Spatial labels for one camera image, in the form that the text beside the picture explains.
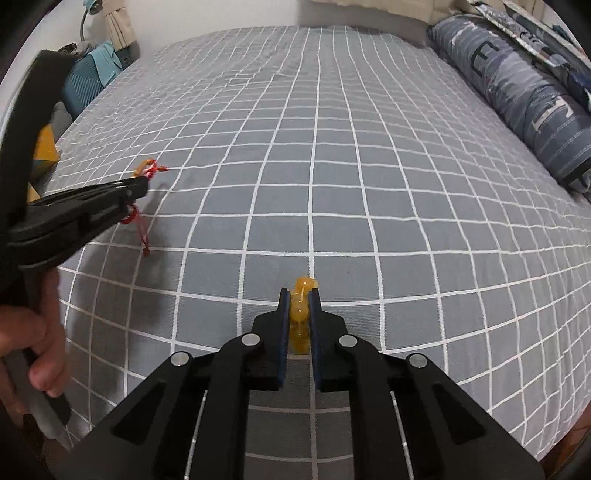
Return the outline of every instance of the human hand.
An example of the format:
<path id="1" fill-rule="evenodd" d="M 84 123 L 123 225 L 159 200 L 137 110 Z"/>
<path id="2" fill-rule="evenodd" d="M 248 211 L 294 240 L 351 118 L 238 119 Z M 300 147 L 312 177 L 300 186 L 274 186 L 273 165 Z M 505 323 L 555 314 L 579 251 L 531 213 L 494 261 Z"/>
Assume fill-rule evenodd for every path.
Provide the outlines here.
<path id="1" fill-rule="evenodd" d="M 49 271 L 41 285 L 39 314 L 23 307 L 0 306 L 0 357 L 31 347 L 39 356 L 29 370 L 31 385 L 58 397 L 70 379 L 66 334 L 60 324 L 59 274 Z M 0 400 L 13 420 L 27 413 L 17 397 L 4 364 L 0 362 Z"/>

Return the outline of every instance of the bed sheet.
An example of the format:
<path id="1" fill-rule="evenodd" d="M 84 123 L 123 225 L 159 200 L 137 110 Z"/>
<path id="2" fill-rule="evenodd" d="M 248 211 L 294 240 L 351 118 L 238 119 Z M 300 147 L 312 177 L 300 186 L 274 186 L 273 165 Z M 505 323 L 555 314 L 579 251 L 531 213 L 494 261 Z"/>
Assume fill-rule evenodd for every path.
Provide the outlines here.
<path id="1" fill-rule="evenodd" d="M 309 274 L 381 351 L 423 352 L 540 458 L 589 399 L 591 208 L 429 48 L 265 27 L 125 70 L 59 142 L 48 190 L 131 175 L 152 253 L 118 225 L 61 268 L 72 438 L 177 350 L 217 350 Z M 346 395 L 254 393 L 246 478 L 351 478 Z"/>

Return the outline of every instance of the yellow object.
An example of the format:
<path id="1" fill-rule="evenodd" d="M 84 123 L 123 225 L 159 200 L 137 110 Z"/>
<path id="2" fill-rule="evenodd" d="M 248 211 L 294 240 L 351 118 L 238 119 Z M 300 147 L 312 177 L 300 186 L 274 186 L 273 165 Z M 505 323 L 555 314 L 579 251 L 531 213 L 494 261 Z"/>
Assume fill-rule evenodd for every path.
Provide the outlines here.
<path id="1" fill-rule="evenodd" d="M 310 351 L 308 293 L 312 288 L 318 288 L 316 280 L 310 277 L 300 277 L 295 282 L 295 289 L 291 290 L 290 345 L 291 350 L 300 355 Z"/>
<path id="2" fill-rule="evenodd" d="M 34 202 L 35 200 L 39 200 L 40 198 L 41 197 L 39 196 L 39 194 L 35 191 L 33 187 L 31 187 L 31 184 L 29 184 L 27 190 L 27 203 Z"/>
<path id="3" fill-rule="evenodd" d="M 56 143 L 53 140 L 53 130 L 51 129 L 51 125 L 46 125 L 41 129 L 37 137 L 37 145 L 33 154 L 31 181 L 38 180 L 45 175 L 59 159 Z"/>

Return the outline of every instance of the mattress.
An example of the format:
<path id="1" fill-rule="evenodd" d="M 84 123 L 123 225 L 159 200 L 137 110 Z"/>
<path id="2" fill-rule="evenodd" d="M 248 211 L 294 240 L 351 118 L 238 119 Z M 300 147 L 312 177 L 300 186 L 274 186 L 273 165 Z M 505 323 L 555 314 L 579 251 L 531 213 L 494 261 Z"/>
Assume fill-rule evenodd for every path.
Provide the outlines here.
<path id="1" fill-rule="evenodd" d="M 83 437 L 171 352 L 216 351 L 318 279 L 382 352 L 422 352 L 540 458 L 589 401 L 591 206 L 460 74 L 377 31 L 265 27 L 125 70 L 58 143 L 50 192 L 170 168 L 60 267 Z M 348 399 L 290 355 L 253 393 L 246 478 L 352 478 Z"/>

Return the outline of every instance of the rolled blanket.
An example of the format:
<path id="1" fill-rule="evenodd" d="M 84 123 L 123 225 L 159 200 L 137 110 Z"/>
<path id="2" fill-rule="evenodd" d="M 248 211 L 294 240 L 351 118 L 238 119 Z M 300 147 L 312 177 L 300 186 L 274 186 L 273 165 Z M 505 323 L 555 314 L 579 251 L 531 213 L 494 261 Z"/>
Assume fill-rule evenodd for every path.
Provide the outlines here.
<path id="1" fill-rule="evenodd" d="M 554 76 L 479 16 L 448 18 L 429 35 L 559 183 L 588 190 L 591 117 Z"/>

